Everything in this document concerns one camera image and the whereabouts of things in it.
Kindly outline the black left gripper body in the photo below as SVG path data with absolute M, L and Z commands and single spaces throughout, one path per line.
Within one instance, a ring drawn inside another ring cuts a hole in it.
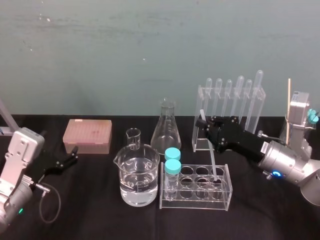
M 39 156 L 29 166 L 29 177 L 32 180 L 32 185 L 39 184 L 46 176 L 59 175 L 60 162 L 51 152 L 41 150 Z

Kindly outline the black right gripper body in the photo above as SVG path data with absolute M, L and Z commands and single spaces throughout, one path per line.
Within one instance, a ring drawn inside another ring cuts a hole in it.
M 224 124 L 221 127 L 221 143 L 222 152 L 232 150 L 255 163 L 259 163 L 265 156 L 262 152 L 265 141 L 243 130 L 238 124 Z

